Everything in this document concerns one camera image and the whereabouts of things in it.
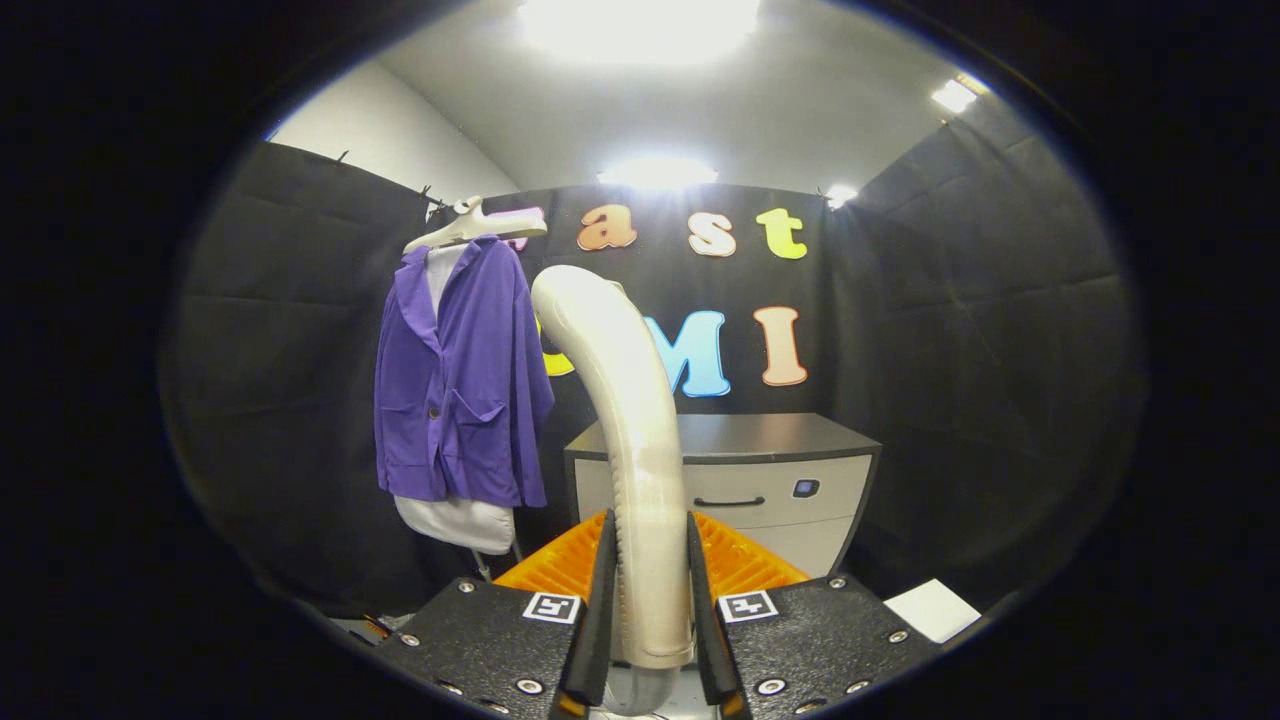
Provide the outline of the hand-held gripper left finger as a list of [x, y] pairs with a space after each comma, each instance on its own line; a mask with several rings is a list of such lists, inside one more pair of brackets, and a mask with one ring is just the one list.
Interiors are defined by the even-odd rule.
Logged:
[[611, 667], [614, 514], [494, 582], [461, 577], [376, 648], [376, 665], [453, 719], [585, 719]]

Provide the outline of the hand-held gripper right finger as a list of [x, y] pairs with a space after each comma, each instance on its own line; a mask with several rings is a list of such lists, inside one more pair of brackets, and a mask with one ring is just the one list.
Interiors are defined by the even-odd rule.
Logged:
[[687, 542], [695, 653], [722, 717], [836, 717], [942, 653], [846, 574], [808, 577], [701, 512]]

